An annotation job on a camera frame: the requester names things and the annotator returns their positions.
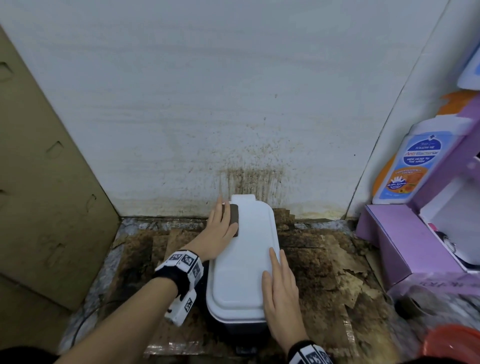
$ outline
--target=wristband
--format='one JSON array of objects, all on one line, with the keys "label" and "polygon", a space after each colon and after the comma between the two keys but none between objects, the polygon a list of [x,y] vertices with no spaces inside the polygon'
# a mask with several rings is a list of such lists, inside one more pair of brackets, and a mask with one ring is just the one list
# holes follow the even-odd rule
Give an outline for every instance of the wristband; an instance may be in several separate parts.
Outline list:
[{"label": "wristband", "polygon": [[320,346],[311,340],[297,342],[288,351],[289,364],[332,364],[330,357]]},{"label": "wristband", "polygon": [[195,302],[195,286],[204,274],[204,267],[197,254],[179,250],[160,264],[153,278],[168,278],[175,282],[178,295],[165,313],[165,318],[180,326]]}]

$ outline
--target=red plastic bowl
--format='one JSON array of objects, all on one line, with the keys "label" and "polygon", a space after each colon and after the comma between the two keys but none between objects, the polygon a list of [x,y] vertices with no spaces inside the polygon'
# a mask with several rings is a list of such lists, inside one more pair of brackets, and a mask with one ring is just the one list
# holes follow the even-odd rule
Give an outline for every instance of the red plastic bowl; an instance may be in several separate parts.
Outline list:
[{"label": "red plastic bowl", "polygon": [[430,331],[421,355],[447,357],[467,364],[480,363],[480,332],[462,325],[444,325]]}]

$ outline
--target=wall stain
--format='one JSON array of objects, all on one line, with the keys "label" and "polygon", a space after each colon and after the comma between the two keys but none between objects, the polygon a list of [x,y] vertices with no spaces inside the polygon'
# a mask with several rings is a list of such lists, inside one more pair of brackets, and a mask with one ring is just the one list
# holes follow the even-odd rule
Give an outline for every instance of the wall stain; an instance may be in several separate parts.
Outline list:
[{"label": "wall stain", "polygon": [[279,206],[284,197],[282,188],[283,168],[228,168],[220,172],[226,180],[228,196],[233,194],[254,194],[257,200],[272,207]]}]

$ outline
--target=black wristband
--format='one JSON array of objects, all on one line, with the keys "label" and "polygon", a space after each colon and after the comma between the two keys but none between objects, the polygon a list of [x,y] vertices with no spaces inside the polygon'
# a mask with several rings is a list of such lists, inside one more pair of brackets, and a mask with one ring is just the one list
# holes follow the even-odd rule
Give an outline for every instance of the black wristband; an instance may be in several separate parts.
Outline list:
[{"label": "black wristband", "polygon": [[168,278],[174,281],[177,285],[177,290],[179,293],[177,297],[180,296],[180,299],[183,299],[183,297],[190,290],[190,281],[188,280],[188,274],[178,267],[161,267],[153,274],[152,279],[153,278]]},{"label": "black wristband", "polygon": [[306,346],[313,345],[315,344],[312,340],[302,340],[297,342],[296,344],[293,344],[290,350],[288,351],[288,356],[287,356],[287,363],[290,363],[290,360],[293,359],[296,353],[300,351],[300,349],[303,349]]}]

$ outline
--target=white wall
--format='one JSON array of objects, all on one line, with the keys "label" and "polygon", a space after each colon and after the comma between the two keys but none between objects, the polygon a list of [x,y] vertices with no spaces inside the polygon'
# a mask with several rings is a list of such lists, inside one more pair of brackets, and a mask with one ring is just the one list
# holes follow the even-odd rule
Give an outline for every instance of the white wall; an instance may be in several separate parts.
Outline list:
[{"label": "white wall", "polygon": [[0,0],[0,23],[120,214],[221,188],[339,218],[447,2]]},{"label": "white wall", "polygon": [[348,209],[357,216],[370,202],[376,176],[413,124],[435,116],[441,96],[457,90],[458,60],[480,39],[480,1],[451,0],[388,117]]}]

